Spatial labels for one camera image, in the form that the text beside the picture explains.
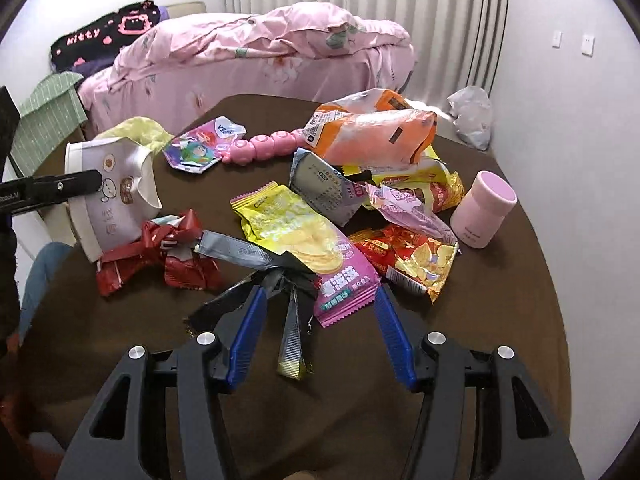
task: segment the pink snack wrapper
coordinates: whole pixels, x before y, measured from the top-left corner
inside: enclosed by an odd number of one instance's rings
[[[425,210],[424,204],[415,196],[388,186],[367,184],[371,206],[391,223],[426,235],[448,245],[458,243],[456,235],[435,213]]]
[[[376,297],[380,276],[349,239],[335,228],[342,267],[321,276],[314,316],[323,327],[347,317]]]

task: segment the cartoon character print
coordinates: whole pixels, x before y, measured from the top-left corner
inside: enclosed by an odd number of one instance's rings
[[[180,150],[180,158],[183,162],[195,164],[208,164],[213,159],[212,151],[198,140],[191,140],[186,147]]]
[[[102,196],[100,197],[101,202],[108,202],[110,199],[116,198],[118,195],[116,183],[110,178],[105,178],[102,181],[102,185],[99,190],[102,192]]]
[[[134,14],[122,17],[122,21],[118,24],[118,32],[125,36],[140,36],[152,26],[146,14]]]

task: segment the red and yellow chip bag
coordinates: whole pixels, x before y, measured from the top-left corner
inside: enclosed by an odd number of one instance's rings
[[[395,224],[382,231],[359,231],[349,240],[381,276],[413,294],[428,294],[432,303],[440,295],[458,250]]]

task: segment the purple cloth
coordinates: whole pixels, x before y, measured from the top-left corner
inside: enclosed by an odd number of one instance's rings
[[[158,9],[160,9],[160,21],[164,22],[164,20],[168,20],[169,19],[169,9],[167,9],[166,7],[161,7],[161,6],[158,6]]]
[[[101,57],[100,59],[87,61],[86,63],[82,63],[82,64],[71,67],[71,72],[82,74],[85,78],[91,77],[96,72],[100,72],[100,70],[103,70],[108,66],[111,66],[115,59],[116,59],[115,56],[113,56],[113,57]]]

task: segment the pink beaded toy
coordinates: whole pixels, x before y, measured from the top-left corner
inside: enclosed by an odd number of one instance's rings
[[[268,160],[275,155],[289,155],[297,148],[306,146],[304,130],[274,132],[270,136],[258,135],[250,140],[238,139],[222,156],[222,162],[233,162],[245,166],[252,160]]]

